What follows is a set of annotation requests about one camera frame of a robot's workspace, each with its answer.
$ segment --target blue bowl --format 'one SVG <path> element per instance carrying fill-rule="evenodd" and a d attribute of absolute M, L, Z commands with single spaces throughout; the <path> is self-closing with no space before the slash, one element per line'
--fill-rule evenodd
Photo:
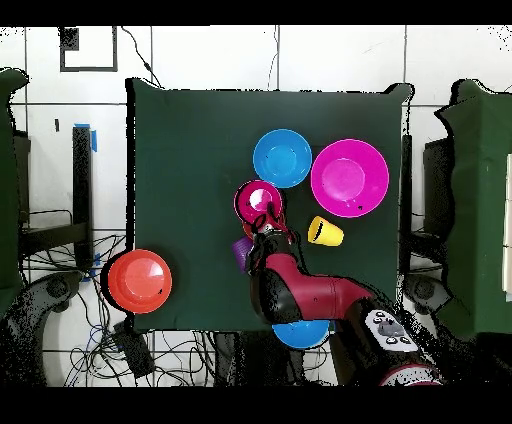
<path fill-rule="evenodd" d="M 274 130 L 261 137 L 254 148 L 254 170 L 277 188 L 299 184 L 311 168 L 311 147 L 292 130 Z"/>
<path fill-rule="evenodd" d="M 329 334 L 329 320 L 297 321 L 272 326 L 275 335 L 293 349 L 309 349 L 321 344 Z"/>

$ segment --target white tiled wall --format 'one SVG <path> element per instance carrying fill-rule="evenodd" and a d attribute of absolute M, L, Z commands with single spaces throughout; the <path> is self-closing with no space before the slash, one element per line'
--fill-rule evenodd
<path fill-rule="evenodd" d="M 413 211 L 423 213 L 423 146 L 446 136 L 433 112 L 447 104 L 451 86 L 459 78 L 479 78 L 487 87 L 503 91 L 512 85 L 512 38 L 507 26 L 289 26 L 126 27 L 137 41 L 139 53 L 153 65 L 167 89 L 240 88 L 323 91 L 383 91 L 390 84 L 413 83 L 410 131 L 413 137 Z M 80 50 L 67 52 L 68 64 L 105 66 L 109 63 L 111 28 L 81 28 Z M 126 205 L 126 93 L 124 79 L 150 73 L 135 51 L 131 37 L 118 27 L 118 72 L 60 72 L 57 28 L 0 28 L 0 67 L 26 70 L 30 83 L 12 97 L 16 126 L 28 130 L 30 202 L 33 211 L 71 208 L 71 128 L 89 123 L 97 131 L 98 151 L 93 153 L 93 202 L 95 237 L 123 234 Z M 60 130 L 55 129 L 55 119 Z M 66 223 L 65 214 L 38 216 L 38 224 Z M 420 228 L 422 218 L 413 219 Z M 108 246 L 99 245 L 97 251 Z M 31 262 L 32 280 L 44 275 Z M 80 293 L 89 306 L 90 319 L 98 321 L 96 293 L 84 282 Z M 113 319 L 122 314 L 113 312 Z M 166 332 L 174 346 L 190 340 L 189 332 Z M 44 337 L 45 365 L 50 385 L 62 385 L 71 363 L 69 351 L 85 346 L 89 327 L 78 297 L 62 314 L 52 314 Z M 160 332 L 150 337 L 155 357 L 168 350 Z M 157 360 L 162 368 L 188 369 L 188 354 L 167 354 Z M 306 354 L 306 367 L 314 366 L 314 353 Z M 192 358 L 193 367 L 200 365 Z M 335 382 L 330 355 L 312 379 Z M 184 376 L 190 382 L 190 376 Z M 197 383 L 204 374 L 195 375 Z M 147 385 L 139 379 L 140 386 Z M 98 380 L 93 385 L 117 385 Z M 131 376 L 123 385 L 134 385 Z M 179 384 L 163 376 L 160 385 Z"/>

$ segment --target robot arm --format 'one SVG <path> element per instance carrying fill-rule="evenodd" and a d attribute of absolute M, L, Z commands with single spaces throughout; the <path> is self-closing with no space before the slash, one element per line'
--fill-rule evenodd
<path fill-rule="evenodd" d="M 266 322 L 335 321 L 330 343 L 339 384 L 441 384 L 387 302 L 352 279 L 304 273 L 285 232 L 257 235 L 249 273 L 253 306 Z"/>

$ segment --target plastic cup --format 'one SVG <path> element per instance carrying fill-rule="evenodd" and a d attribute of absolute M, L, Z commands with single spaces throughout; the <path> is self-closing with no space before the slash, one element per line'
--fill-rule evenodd
<path fill-rule="evenodd" d="M 252 240 L 249 240 L 247 237 L 243 237 L 231 245 L 231 249 L 235 255 L 236 263 L 238 264 L 238 268 L 240 268 L 242 273 L 245 273 L 245 261 L 247 259 L 247 254 L 252 249 L 252 245 Z"/>
<path fill-rule="evenodd" d="M 324 246 L 339 246 L 343 241 L 343 231 L 324 218 L 316 216 L 309 226 L 308 241 Z"/>

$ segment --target yellow cup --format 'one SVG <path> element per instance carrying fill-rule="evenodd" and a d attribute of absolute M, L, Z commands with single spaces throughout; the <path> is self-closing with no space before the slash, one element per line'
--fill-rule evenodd
<path fill-rule="evenodd" d="M 316 216 L 309 226 L 308 241 L 324 246 L 339 246 L 343 241 L 343 231 L 336 225 Z"/>

